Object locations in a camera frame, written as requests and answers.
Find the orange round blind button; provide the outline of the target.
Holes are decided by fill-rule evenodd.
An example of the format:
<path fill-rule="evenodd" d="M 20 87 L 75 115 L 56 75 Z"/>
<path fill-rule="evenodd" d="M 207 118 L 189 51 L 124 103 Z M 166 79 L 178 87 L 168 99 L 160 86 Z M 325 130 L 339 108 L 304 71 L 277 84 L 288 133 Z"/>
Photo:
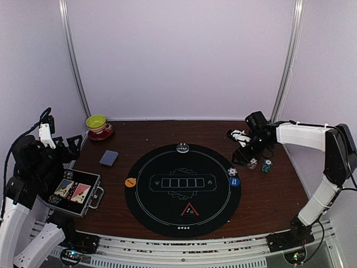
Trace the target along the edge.
<path fill-rule="evenodd" d="M 124 185 L 127 188 L 133 188 L 137 185 L 137 179 L 136 178 L 127 178 L 124 182 Z"/>

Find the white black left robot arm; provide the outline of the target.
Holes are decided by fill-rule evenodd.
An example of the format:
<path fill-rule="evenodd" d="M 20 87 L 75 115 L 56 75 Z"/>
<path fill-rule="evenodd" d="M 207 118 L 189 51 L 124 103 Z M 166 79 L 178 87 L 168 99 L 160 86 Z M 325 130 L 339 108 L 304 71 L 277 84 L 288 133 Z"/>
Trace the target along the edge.
<path fill-rule="evenodd" d="M 16 165 L 1 207 L 1 262 L 12 267 L 17 237 L 37 197 L 59 197 L 62 212 L 83 215 L 99 188 L 99 175 L 64 168 L 80 155 L 82 137 L 50 142 L 32 135 L 11 146 Z M 223 226 L 242 194 L 237 171 L 219 153 L 199 145 L 162 146 L 131 168 L 125 199 L 143 226 L 163 236 L 192 238 Z"/>

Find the blue round blind button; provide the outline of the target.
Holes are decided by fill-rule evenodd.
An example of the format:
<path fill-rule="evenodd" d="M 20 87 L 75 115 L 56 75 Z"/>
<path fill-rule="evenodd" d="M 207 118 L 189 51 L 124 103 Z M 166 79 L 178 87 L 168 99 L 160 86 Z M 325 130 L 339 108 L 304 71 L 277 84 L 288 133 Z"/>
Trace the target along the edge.
<path fill-rule="evenodd" d="M 229 178 L 229 185 L 231 187 L 239 187 L 240 186 L 240 179 L 238 177 L 230 177 Z"/>

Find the blue white poker chip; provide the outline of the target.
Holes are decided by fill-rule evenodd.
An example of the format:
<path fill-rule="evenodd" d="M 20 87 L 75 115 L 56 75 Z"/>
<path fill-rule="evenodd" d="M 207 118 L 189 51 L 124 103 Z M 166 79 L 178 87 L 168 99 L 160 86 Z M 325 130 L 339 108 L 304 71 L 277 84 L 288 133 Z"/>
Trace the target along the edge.
<path fill-rule="evenodd" d="M 237 171 L 236 168 L 230 167 L 230 168 L 227 170 L 227 174 L 228 174 L 230 177 L 235 177 L 235 176 L 237 176 L 238 171 Z"/>

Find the red black triangle marker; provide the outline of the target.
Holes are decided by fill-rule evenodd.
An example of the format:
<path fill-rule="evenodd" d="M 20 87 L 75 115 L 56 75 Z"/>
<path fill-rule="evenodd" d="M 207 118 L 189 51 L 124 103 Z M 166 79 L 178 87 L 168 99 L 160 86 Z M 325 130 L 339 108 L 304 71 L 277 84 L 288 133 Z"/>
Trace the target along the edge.
<path fill-rule="evenodd" d="M 182 211 L 181 216 L 199 216 L 197 210 L 192 206 L 191 203 L 188 203 L 185 209 Z"/>

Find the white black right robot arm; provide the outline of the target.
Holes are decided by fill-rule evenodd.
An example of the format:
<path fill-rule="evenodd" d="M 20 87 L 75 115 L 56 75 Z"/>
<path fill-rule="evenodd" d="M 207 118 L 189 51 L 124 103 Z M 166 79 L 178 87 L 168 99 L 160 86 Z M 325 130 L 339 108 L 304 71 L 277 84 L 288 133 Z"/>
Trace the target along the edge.
<path fill-rule="evenodd" d="M 310 235 L 311 228 L 354 180 L 356 144 L 345 123 L 317 125 L 298 121 L 267 120 L 261 111 L 245 118 L 249 131 L 238 137 L 240 148 L 234 152 L 239 164 L 248 164 L 265 150 L 282 145 L 288 150 L 303 187 L 308 191 L 306 205 L 294 216 L 283 238 L 298 246 Z"/>

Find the clear round dealer button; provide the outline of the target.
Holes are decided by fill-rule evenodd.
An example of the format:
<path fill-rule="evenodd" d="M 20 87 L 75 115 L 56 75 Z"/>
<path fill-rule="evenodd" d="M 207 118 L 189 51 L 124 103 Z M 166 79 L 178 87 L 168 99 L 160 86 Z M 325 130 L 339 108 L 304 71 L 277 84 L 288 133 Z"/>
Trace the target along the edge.
<path fill-rule="evenodd" d="M 177 152 L 184 154 L 184 153 L 189 152 L 190 147 L 188 144 L 182 142 L 176 146 L 176 150 L 177 150 Z"/>

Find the green poker chip stack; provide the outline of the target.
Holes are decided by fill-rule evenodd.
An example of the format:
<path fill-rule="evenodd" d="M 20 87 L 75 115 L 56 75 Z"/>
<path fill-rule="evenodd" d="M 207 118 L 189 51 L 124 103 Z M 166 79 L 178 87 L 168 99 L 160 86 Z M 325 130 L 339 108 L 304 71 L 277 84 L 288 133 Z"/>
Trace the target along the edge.
<path fill-rule="evenodd" d="M 273 166 L 273 163 L 270 159 L 265 159 L 263 165 L 262 165 L 262 171 L 265 173 L 268 173 Z"/>

